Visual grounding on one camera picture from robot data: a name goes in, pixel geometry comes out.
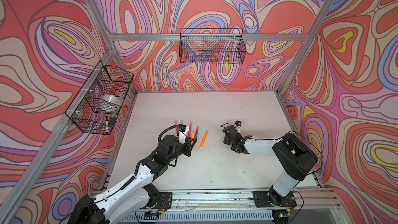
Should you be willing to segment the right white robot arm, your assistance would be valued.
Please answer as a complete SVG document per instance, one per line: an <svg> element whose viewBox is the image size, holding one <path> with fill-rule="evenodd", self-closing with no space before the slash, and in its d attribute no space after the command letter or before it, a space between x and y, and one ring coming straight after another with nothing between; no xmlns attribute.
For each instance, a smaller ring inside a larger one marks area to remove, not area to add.
<svg viewBox="0 0 398 224"><path fill-rule="evenodd" d="M269 201L281 205L294 187L303 181L318 163L317 155L291 132L280 138L256 138L240 134L240 123L223 128L223 143L238 154L274 155L284 168L268 191Z"/></svg>

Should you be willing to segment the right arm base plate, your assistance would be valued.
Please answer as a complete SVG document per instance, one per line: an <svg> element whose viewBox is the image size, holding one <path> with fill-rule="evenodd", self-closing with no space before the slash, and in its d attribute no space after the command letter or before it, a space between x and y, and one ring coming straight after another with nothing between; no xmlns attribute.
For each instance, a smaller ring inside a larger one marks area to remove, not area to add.
<svg viewBox="0 0 398 224"><path fill-rule="evenodd" d="M285 197L281 197L275 192L269 191L253 191L252 197L249 198L254 201L257 208L282 207L295 208L297 203L293 192L290 191Z"/></svg>

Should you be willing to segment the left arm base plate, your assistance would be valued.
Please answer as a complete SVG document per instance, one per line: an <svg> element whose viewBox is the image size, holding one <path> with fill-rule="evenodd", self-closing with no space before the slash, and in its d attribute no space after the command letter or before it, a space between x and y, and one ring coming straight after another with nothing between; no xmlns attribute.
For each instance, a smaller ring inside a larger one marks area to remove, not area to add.
<svg viewBox="0 0 398 224"><path fill-rule="evenodd" d="M151 196L148 204L140 210L157 209L158 211L166 211L172 207L173 193L171 191L160 192L155 196Z"/></svg>

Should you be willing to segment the purple pen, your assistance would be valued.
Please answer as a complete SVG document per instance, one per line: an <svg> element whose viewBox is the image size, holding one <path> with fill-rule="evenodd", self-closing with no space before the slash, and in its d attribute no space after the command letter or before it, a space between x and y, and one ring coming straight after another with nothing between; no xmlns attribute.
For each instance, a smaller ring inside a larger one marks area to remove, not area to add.
<svg viewBox="0 0 398 224"><path fill-rule="evenodd" d="M200 127L197 125L196 130L195 130L195 138L198 138L199 130L200 130Z"/></svg>

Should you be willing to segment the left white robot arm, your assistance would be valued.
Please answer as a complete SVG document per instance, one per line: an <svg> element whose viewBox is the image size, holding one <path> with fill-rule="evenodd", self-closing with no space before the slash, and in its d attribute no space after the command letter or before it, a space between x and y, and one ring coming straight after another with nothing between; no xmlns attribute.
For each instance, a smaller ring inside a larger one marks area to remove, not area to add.
<svg viewBox="0 0 398 224"><path fill-rule="evenodd" d="M93 198L88 195L82 197L71 212L68 223L116 224L130 212L141 208L155 208L154 216L160 216L171 207L172 193L160 193L153 181L179 156L191 156L196 142L197 139L185 138L182 144L177 136L165 136L147 158L139 161L129 177Z"/></svg>

